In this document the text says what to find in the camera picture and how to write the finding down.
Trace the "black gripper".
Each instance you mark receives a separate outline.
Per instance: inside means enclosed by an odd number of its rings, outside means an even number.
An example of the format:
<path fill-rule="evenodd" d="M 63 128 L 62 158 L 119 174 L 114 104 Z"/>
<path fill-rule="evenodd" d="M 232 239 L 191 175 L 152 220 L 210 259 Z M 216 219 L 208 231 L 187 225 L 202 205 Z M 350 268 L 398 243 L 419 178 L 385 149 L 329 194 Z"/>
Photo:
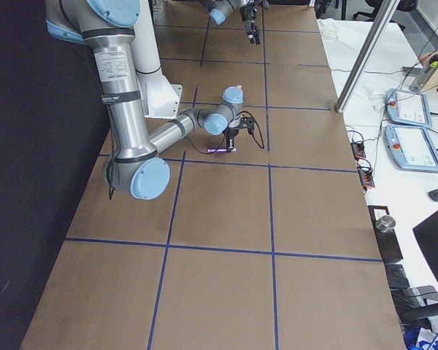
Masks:
<path fill-rule="evenodd" d="M 260 31 L 256 23 L 257 10 L 255 5 L 245 5 L 240 9 L 240 15 L 244 27 L 246 27 L 246 34 L 251 44 L 260 44 Z"/>
<path fill-rule="evenodd" d="M 227 128 L 225 137 L 227 139 L 227 150 L 236 149 L 235 147 L 235 138 L 239 134 L 238 128 Z"/>

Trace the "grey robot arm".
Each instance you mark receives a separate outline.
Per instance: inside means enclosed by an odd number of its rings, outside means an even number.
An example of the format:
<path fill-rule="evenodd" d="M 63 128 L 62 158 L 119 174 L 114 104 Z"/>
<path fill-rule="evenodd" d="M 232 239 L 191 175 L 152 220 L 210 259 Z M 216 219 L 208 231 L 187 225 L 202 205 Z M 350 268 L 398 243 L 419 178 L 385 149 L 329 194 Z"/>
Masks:
<path fill-rule="evenodd" d="M 203 0 L 199 3 L 218 26 L 224 23 L 235 10 L 239 10 L 249 42 L 256 45 L 261 43 L 256 18 L 258 7 L 267 7 L 269 5 L 267 1 Z"/>
<path fill-rule="evenodd" d="M 147 1 L 46 1 L 46 24 L 56 39 L 93 50 L 101 99 L 109 112 L 112 154 L 104 164 L 109 191 L 157 198 L 170 180 L 160 154 L 195 128 L 213 136 L 238 125 L 244 93 L 224 90 L 211 109 L 177 112 L 181 86 L 163 75 Z"/>

